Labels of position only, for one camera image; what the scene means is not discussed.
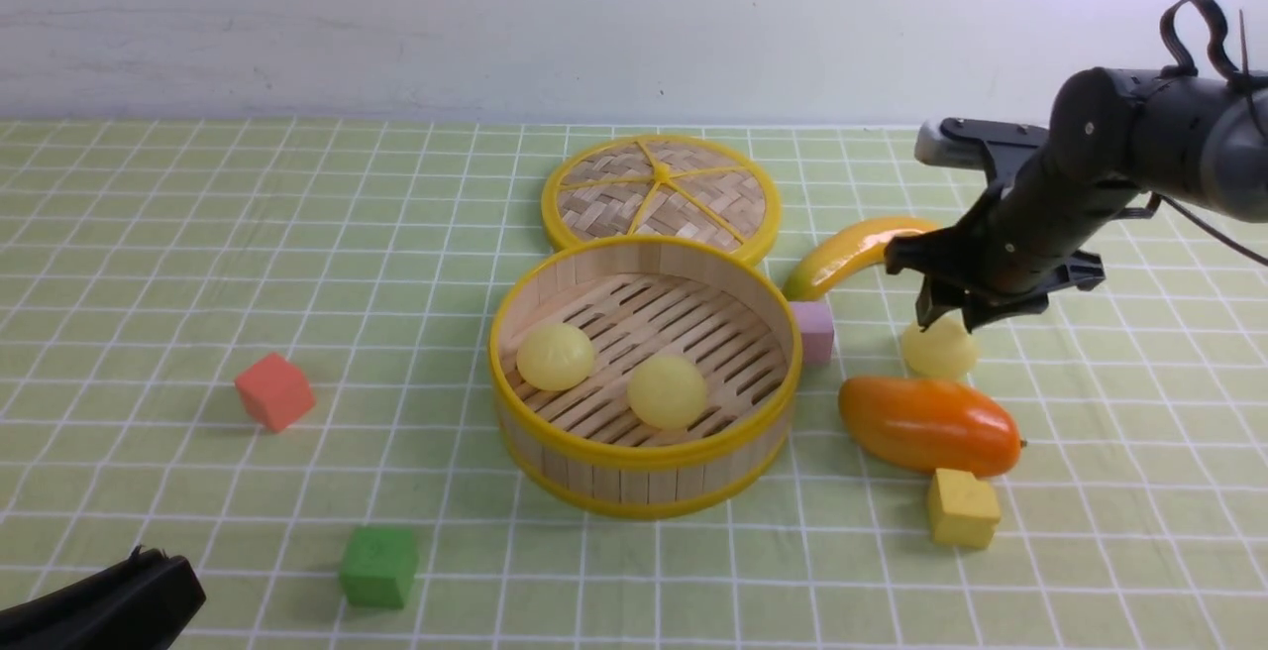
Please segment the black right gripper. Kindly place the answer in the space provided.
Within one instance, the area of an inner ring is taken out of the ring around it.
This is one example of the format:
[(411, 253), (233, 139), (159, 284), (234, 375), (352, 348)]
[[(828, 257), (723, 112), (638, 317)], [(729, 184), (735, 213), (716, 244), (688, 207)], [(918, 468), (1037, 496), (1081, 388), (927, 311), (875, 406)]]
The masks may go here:
[(1104, 283), (1101, 256), (1083, 247), (1137, 194), (1140, 188), (1122, 177), (1064, 174), (1054, 158), (1037, 152), (1011, 186), (992, 181), (955, 226), (891, 239), (884, 267), (888, 274), (923, 276), (915, 298), (919, 329), (960, 308), (969, 333), (1041, 315), (1054, 291), (1092, 290)]

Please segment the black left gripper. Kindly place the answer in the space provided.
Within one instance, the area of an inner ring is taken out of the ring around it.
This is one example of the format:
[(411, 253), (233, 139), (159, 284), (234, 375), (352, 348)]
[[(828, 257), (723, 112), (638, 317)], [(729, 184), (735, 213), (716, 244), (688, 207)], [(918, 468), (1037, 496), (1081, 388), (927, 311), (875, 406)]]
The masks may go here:
[(205, 601), (186, 558), (137, 546), (81, 582), (3, 609), (1, 647), (167, 649)]

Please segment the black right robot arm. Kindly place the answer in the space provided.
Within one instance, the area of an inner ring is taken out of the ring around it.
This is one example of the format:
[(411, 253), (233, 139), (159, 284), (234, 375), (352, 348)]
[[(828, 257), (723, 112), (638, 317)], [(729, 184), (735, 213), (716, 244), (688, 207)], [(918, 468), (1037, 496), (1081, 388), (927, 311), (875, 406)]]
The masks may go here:
[(987, 189), (956, 224), (891, 239), (885, 270), (923, 276), (922, 328), (956, 310), (978, 329), (1042, 314), (1056, 290), (1097, 288), (1104, 265), (1087, 241), (1160, 203), (1264, 224), (1265, 85), (1084, 70), (1060, 87), (1047, 127), (931, 120), (915, 158), (978, 169)]

